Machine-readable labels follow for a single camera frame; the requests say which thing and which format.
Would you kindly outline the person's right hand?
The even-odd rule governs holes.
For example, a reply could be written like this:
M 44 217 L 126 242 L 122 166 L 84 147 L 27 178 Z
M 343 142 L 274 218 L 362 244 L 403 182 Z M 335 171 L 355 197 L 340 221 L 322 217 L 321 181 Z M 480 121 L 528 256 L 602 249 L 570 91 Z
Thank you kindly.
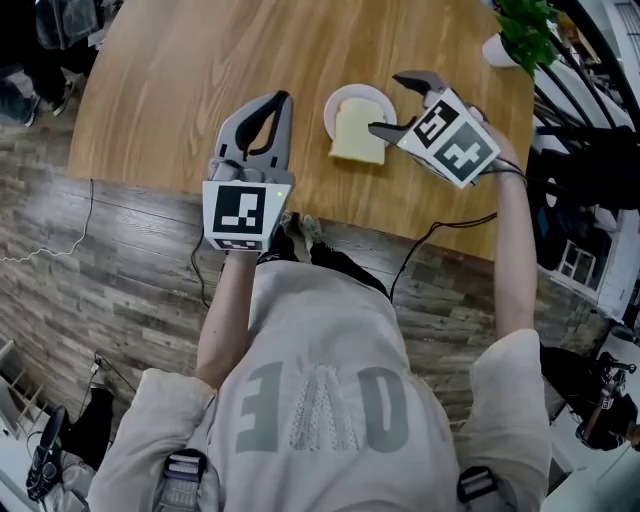
M 525 178 L 516 151 L 509 139 L 492 126 L 485 117 L 482 117 L 480 124 L 500 149 L 498 156 L 481 172 L 481 175 L 515 174 Z

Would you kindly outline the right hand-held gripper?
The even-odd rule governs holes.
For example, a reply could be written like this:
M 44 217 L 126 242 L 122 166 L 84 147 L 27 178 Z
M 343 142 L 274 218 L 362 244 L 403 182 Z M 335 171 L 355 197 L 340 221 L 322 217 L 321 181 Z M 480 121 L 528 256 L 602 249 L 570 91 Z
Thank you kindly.
M 394 74 L 393 79 L 419 93 L 428 109 L 405 125 L 370 123 L 370 134 L 423 162 L 460 189 L 498 157 L 498 144 L 437 73 L 408 70 Z

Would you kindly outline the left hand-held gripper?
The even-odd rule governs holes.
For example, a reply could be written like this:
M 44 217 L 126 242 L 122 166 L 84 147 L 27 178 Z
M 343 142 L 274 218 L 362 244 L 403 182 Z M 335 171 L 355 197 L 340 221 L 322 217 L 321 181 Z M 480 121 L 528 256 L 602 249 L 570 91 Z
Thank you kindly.
M 204 238 L 221 251 L 269 249 L 295 177 L 288 170 L 293 99 L 286 91 L 255 98 L 228 117 L 202 184 Z M 251 148 L 272 117 L 266 142 Z

